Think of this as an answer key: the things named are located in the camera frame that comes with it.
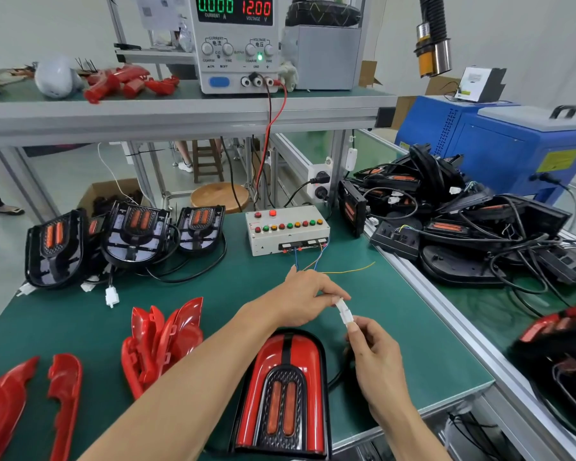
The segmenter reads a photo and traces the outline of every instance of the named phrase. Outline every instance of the yellow wire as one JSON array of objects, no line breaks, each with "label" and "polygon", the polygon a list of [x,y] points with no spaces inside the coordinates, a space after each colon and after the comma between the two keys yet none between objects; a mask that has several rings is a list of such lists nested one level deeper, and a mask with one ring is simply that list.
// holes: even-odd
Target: yellow wire
[{"label": "yellow wire", "polygon": [[310,268],[314,263],[318,262],[318,260],[320,260],[320,257],[323,256],[323,246],[322,244],[320,244],[320,255],[318,256],[318,258],[313,261],[312,263],[310,263],[307,267],[305,267],[303,270],[307,270],[308,268]]},{"label": "yellow wire", "polygon": [[346,270],[346,271],[321,271],[320,273],[326,273],[327,275],[331,275],[333,273],[351,273],[352,271],[361,271],[361,270],[365,270],[368,269],[369,267],[371,267],[375,262],[370,263],[368,266],[363,267],[361,269],[356,269],[356,270]]}]

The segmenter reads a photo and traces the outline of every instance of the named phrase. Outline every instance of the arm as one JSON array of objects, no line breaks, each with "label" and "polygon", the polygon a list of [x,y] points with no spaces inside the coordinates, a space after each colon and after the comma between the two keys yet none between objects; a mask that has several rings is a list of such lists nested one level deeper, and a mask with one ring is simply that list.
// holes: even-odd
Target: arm
[{"label": "arm", "polygon": [[326,275],[292,267],[284,283],[244,305],[158,379],[80,461],[196,459],[267,338],[279,326],[309,322],[339,297],[350,296]]},{"label": "arm", "polygon": [[398,461],[451,461],[410,400],[399,344],[375,320],[348,323],[356,378]]}]

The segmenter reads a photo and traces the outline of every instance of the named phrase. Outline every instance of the digital display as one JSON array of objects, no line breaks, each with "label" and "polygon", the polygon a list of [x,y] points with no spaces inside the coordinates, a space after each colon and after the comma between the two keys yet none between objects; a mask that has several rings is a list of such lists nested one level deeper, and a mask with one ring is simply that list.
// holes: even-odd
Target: digital display
[{"label": "digital display", "polygon": [[273,0],[196,0],[199,22],[273,25]]}]

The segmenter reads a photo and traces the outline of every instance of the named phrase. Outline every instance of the yellow warning label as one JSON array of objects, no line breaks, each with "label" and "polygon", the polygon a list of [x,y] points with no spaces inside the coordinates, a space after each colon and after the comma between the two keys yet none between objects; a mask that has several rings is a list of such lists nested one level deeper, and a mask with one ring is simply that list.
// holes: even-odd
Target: yellow warning label
[{"label": "yellow warning label", "polygon": [[546,171],[567,170],[576,161],[576,149],[571,150],[557,150],[549,152],[540,163],[540,167],[536,173],[544,173]]}]

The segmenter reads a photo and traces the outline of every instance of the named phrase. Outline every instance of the hand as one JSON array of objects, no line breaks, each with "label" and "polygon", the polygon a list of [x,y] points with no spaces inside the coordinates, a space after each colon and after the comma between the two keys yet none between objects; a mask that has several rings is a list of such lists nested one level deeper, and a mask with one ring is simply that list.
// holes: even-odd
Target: hand
[{"label": "hand", "polygon": [[359,386],[371,415],[387,431],[396,416],[415,411],[399,344],[373,319],[355,316],[347,326]]},{"label": "hand", "polygon": [[298,327],[314,320],[340,298],[351,299],[327,275],[314,270],[297,271],[293,265],[284,283],[253,303],[271,310],[275,327]]}]

